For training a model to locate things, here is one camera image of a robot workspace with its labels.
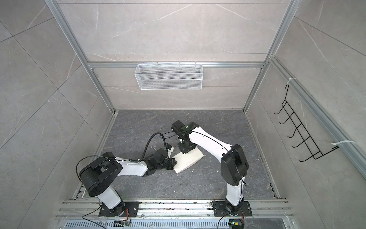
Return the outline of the white paper envelope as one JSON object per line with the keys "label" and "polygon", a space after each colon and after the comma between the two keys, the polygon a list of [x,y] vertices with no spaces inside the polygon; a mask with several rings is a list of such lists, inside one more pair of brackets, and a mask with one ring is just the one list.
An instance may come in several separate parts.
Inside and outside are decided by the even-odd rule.
{"label": "white paper envelope", "polygon": [[200,159],[204,157],[203,153],[199,148],[195,148],[188,153],[183,154],[180,152],[175,155],[173,158],[177,162],[177,164],[173,167],[174,171],[179,174],[180,172],[188,169],[190,166],[194,165]]}

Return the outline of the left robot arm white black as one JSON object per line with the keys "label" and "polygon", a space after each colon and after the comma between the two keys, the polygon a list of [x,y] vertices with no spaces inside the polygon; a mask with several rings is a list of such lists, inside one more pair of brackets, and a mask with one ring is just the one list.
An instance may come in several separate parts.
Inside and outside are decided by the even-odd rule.
{"label": "left robot arm white black", "polygon": [[123,200],[112,183],[119,176],[146,177],[158,170],[173,170],[177,161],[171,158],[174,147],[167,145],[163,149],[143,160],[131,160],[115,157],[106,152],[77,173],[79,180],[87,189],[89,196],[97,197],[109,210],[123,205]]}

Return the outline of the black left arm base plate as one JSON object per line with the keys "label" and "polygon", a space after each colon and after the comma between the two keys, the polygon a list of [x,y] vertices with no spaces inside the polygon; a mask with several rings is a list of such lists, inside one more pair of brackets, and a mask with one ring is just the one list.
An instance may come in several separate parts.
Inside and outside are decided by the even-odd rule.
{"label": "black left arm base plate", "polygon": [[112,210],[107,208],[107,206],[103,203],[101,205],[101,210],[99,211],[99,217],[127,217],[129,214],[130,217],[136,217],[139,209],[140,202],[131,201],[131,202],[123,202],[118,204]]}

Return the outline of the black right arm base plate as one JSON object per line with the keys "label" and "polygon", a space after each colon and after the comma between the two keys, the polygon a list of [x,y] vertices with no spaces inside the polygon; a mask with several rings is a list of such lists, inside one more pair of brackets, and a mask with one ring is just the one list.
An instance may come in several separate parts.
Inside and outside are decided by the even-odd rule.
{"label": "black right arm base plate", "polygon": [[212,201],[211,206],[213,208],[214,215],[216,217],[222,216],[240,216],[240,217],[251,217],[252,210],[248,201],[241,201],[239,205],[233,206],[228,201]]}

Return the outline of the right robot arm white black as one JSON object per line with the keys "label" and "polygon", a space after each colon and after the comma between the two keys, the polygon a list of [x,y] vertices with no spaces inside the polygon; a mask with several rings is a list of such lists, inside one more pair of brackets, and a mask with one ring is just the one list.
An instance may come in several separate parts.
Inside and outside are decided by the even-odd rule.
{"label": "right robot arm white black", "polygon": [[249,169],[245,153],[238,144],[227,144],[204,131],[198,124],[183,124],[176,121],[172,130],[178,136],[180,153],[173,159],[176,173],[180,173],[204,157],[197,148],[201,147],[220,162],[220,174],[227,183],[225,208],[231,215],[236,215],[244,204],[245,177]]}

